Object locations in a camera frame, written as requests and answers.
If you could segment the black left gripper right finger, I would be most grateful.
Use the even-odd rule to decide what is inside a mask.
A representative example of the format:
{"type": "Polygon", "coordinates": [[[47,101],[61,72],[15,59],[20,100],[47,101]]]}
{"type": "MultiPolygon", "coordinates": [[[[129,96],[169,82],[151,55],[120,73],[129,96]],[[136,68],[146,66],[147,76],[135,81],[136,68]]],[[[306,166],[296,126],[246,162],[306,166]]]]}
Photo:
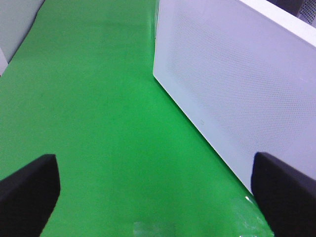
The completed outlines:
{"type": "Polygon", "coordinates": [[[316,235],[316,181],[264,152],[254,156],[251,191],[276,237],[316,235]]]}

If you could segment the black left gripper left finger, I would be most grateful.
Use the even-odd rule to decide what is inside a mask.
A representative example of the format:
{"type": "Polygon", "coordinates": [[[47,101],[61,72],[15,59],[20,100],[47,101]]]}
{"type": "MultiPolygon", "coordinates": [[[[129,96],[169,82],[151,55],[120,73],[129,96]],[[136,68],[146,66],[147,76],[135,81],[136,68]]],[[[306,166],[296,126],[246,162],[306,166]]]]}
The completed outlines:
{"type": "Polygon", "coordinates": [[[0,182],[0,235],[38,237],[61,192],[55,154],[45,154],[0,182]]]}

